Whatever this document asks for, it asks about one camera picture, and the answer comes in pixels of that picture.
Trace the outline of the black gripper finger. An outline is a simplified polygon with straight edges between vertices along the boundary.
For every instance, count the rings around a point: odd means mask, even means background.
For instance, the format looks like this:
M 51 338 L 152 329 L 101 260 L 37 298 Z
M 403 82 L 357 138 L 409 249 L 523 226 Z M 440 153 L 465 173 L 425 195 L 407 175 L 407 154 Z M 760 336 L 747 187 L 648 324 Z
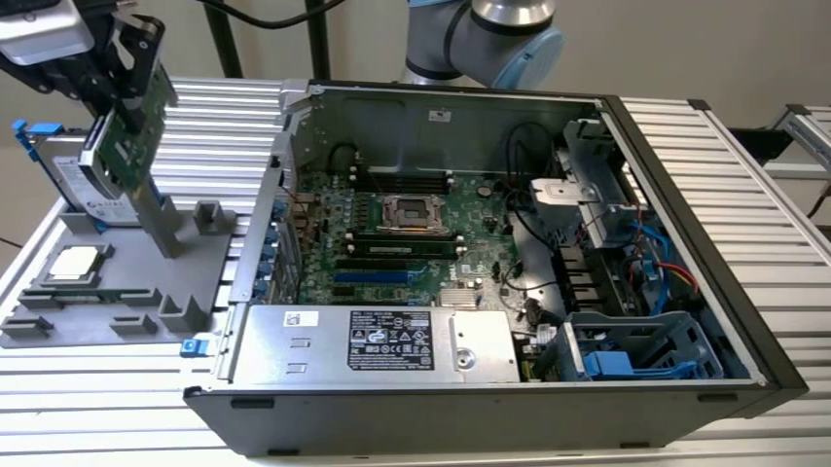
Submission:
M 57 91 L 80 102 L 93 117 L 107 116 L 120 106 L 108 60 L 95 52 L 31 65 L 19 65 L 1 55 L 1 70 L 37 92 Z
M 137 135 L 161 120 L 167 104 L 167 74 L 160 60 L 163 22 L 139 14 L 113 15 L 109 45 L 109 92 L 125 131 Z

